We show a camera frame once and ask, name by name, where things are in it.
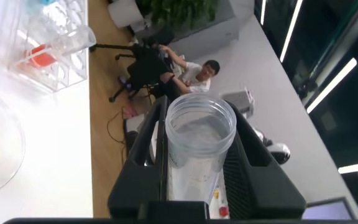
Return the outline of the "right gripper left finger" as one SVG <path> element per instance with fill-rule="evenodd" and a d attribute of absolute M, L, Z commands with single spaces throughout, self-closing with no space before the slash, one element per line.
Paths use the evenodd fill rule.
<path fill-rule="evenodd" d="M 108 198 L 111 217 L 136 218 L 142 204 L 166 201 L 168 139 L 165 132 L 165 117 L 168 107 L 169 99 L 163 96 L 155 101 L 146 116 Z M 155 162 L 151 166 L 145 166 L 156 126 L 158 129 Z"/>

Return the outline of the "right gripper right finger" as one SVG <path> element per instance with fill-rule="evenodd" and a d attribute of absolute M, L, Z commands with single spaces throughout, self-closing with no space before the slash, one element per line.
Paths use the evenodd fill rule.
<path fill-rule="evenodd" d="M 231 218 L 301 218 L 306 201 L 239 110 L 223 165 Z"/>

